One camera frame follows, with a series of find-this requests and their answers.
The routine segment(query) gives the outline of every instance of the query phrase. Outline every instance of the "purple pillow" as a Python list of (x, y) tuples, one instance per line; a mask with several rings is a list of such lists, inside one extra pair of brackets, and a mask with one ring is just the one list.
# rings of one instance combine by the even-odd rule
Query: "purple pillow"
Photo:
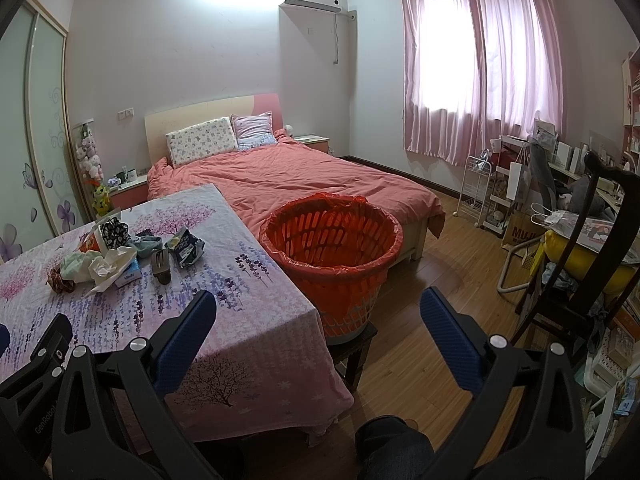
[(276, 144), (273, 136), (271, 112), (248, 117), (231, 116), (231, 125), (238, 141), (238, 150), (245, 152), (259, 146)]

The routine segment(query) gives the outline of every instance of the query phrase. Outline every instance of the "brown scrunchie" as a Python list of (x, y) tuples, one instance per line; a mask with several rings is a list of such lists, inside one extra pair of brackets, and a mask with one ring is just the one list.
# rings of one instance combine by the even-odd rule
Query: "brown scrunchie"
[(63, 280), (60, 276), (60, 267), (57, 269), (51, 269), (47, 283), (57, 294), (63, 292), (73, 292), (76, 289), (76, 284), (71, 280)]

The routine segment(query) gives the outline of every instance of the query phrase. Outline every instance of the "floral pillow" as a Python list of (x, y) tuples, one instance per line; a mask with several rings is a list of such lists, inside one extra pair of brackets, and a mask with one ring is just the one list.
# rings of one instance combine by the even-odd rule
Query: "floral pillow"
[(231, 123), (238, 140), (238, 149), (245, 152), (259, 146), (276, 144), (271, 122), (271, 112), (249, 117), (232, 115)]
[(166, 145), (174, 168), (211, 155), (238, 151), (236, 135), (228, 117), (166, 134)]

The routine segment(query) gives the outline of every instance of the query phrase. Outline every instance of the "floral tablecloth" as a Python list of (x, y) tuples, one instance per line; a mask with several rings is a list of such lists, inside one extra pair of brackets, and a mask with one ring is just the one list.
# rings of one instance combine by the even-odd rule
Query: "floral tablecloth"
[[(205, 242), (187, 270), (172, 258), (172, 280), (161, 285), (148, 260), (143, 277), (123, 288), (87, 296), (90, 284), (55, 294), (49, 270), (73, 251), (90, 226), (50, 240), (0, 266), (0, 322), (11, 345), (0, 360), (0, 380), (29, 361), (40, 336), (62, 312), (75, 344), (94, 353), (122, 349), (151, 336), (178, 316), (195, 291), (211, 291), (218, 316), (176, 394), (166, 398), (193, 440), (229, 438), (287, 427), (321, 433), (353, 397), (336, 373), (316, 309), (264, 252), (212, 184), (153, 200), (122, 213), (131, 233), (151, 229), (164, 241), (180, 227)], [(139, 448), (144, 437), (124, 416)]]

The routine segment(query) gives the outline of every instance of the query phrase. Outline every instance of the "baseboard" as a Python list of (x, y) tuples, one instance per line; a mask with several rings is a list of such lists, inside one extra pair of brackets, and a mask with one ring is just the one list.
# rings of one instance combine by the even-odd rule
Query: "baseboard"
[(375, 168), (376, 170), (384, 171), (385, 173), (404, 176), (405, 178), (408, 178), (409, 180), (412, 180), (416, 184), (420, 184), (421, 186), (428, 187), (430, 189), (433, 189), (434, 191), (452, 196), (453, 198), (460, 198), (460, 192), (449, 189), (448, 187), (441, 186), (440, 184), (436, 184), (435, 182), (431, 182), (430, 180), (426, 180), (425, 178), (420, 178), (419, 176), (412, 175), (411, 173), (405, 173), (404, 171), (395, 170), (394, 168), (383, 166), (382, 164), (371, 162), (370, 160), (365, 160), (363, 158), (358, 158), (357, 156), (347, 155), (342, 156), (341, 159), (348, 160), (349, 162), (355, 162), (356, 164), (361, 164), (363, 166), (369, 166), (370, 168)]

